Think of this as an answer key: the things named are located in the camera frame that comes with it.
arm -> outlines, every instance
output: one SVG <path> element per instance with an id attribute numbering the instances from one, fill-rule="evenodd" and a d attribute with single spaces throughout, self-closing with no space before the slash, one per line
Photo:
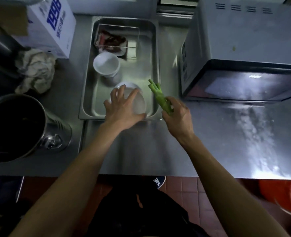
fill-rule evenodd
<path id="1" fill-rule="evenodd" d="M 106 107 L 105 122 L 93 142 L 72 162 L 20 221 L 10 237 L 70 236 L 88 198 L 110 145 L 119 133 L 133 126 L 145 114 L 132 113 L 132 101 L 138 90 L 124 99 L 125 86 L 113 89 Z"/>
<path id="2" fill-rule="evenodd" d="M 174 112 L 169 116 L 163 111 L 163 119 L 189 155 L 228 236 L 289 236 L 195 135 L 190 111 L 185 104 L 173 97 L 167 99 L 171 101 Z"/>

pot handle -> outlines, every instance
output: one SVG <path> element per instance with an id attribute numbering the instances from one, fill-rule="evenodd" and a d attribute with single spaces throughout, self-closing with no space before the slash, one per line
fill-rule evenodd
<path id="1" fill-rule="evenodd" d="M 58 134 L 55 135 L 48 135 L 43 140 L 43 145 L 45 149 L 56 149 L 62 146 L 62 139 Z"/>

white cardboard box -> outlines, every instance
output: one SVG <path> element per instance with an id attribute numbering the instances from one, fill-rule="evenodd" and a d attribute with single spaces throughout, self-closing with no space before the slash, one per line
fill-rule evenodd
<path id="1" fill-rule="evenodd" d="M 76 20 L 67 0 L 45 0 L 27 7 L 28 36 L 13 36 L 22 46 L 68 58 Z"/>

white bowl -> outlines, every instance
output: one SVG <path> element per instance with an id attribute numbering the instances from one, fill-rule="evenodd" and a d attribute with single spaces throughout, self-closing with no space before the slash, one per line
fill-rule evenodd
<path id="1" fill-rule="evenodd" d="M 137 93 L 136 97 L 133 100 L 132 103 L 132 110 L 133 113 L 135 114 L 143 114 L 146 111 L 146 103 L 145 103 L 145 99 L 142 95 L 142 91 L 141 88 L 136 85 L 135 83 L 132 82 L 128 82 L 128 81 L 123 81 L 120 82 L 118 85 L 115 86 L 115 88 L 121 87 L 122 85 L 126 85 L 125 91 L 124 91 L 124 98 L 127 99 L 128 96 L 130 95 L 130 93 L 135 89 L 139 89 L 140 91 Z"/>
<path id="2" fill-rule="evenodd" d="M 120 69 L 119 58 L 110 52 L 100 53 L 95 57 L 93 67 L 104 77 L 114 77 Z"/>

microwave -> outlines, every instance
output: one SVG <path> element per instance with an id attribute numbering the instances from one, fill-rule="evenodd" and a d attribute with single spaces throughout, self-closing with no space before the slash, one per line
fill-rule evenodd
<path id="1" fill-rule="evenodd" d="M 291 98 L 291 6 L 199 0 L 178 63 L 184 99 Z"/>

